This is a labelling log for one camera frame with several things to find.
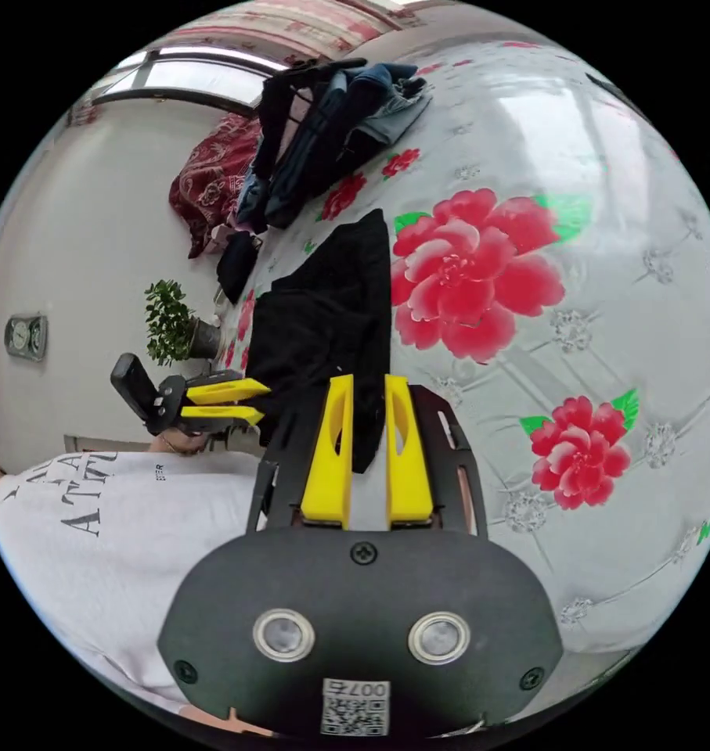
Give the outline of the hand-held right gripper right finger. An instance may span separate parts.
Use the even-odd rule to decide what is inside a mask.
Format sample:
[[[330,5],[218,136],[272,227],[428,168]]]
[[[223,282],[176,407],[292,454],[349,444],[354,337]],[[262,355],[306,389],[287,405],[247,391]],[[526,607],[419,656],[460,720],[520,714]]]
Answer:
[[[434,502],[413,398],[405,377],[384,377],[387,524],[426,525]]]

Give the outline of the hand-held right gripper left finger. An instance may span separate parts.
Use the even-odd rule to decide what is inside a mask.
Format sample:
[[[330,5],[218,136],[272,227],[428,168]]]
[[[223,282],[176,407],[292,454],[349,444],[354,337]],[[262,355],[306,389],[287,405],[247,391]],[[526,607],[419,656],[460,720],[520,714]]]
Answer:
[[[307,524],[348,528],[351,507],[354,377],[330,380],[301,502]]]

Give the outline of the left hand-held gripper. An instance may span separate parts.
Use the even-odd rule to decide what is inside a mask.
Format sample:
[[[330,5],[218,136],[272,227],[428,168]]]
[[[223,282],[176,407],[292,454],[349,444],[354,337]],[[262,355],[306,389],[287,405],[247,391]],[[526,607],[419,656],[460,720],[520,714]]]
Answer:
[[[242,378],[233,370],[189,378],[170,375],[157,387],[153,404],[147,411],[145,427],[155,437],[167,429],[179,427],[180,423],[185,426],[229,426],[232,420],[240,420],[255,426],[265,415],[254,407],[235,403],[270,392],[257,380]]]

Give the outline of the person's left hand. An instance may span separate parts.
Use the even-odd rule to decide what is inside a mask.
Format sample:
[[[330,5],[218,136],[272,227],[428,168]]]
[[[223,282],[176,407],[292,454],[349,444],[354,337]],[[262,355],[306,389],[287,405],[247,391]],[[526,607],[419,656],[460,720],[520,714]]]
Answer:
[[[167,429],[153,438],[148,452],[188,457],[201,453],[207,441],[205,433],[185,434],[179,429]]]

